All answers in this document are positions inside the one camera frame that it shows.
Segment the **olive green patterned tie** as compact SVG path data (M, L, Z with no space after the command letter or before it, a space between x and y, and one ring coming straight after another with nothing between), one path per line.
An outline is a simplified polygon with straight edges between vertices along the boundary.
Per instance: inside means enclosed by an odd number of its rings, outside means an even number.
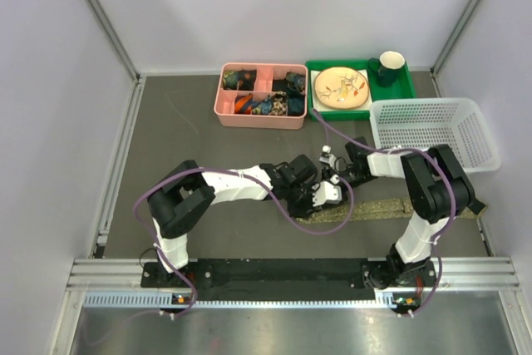
M350 209L344 204L331 210L318 211L308 218L296 218L300 224L324 224L342 222ZM478 219L486 211L487 205L480 200L463 210L459 217L462 219ZM349 221L378 220L378 219L410 219L414 209L407 197L387 200L362 201L355 205Z

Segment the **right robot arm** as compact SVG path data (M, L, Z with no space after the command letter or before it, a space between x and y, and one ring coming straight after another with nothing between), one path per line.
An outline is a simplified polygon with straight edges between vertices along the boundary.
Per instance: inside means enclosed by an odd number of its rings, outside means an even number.
M421 278L442 231L475 202L473 185L453 150L439 144L426 150L371 151L364 141L349 141L345 148L350 162L339 175L352 188L380 177L401 178L413 208L406 230L391 246L386 262L367 265L367 284L384 289Z

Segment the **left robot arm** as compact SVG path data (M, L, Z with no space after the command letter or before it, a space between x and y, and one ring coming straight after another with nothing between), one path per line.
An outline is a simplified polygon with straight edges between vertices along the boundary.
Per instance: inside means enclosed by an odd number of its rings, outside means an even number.
M316 165L305 155L277 165L262 163L243 170L198 172L193 160L178 165L170 174L179 178L151 194L147 203L160 251L160 276L170 285L188 277L187 234L205 211L218 203L237 200L271 200L287 203L291 217L312 209L311 189L318 175Z

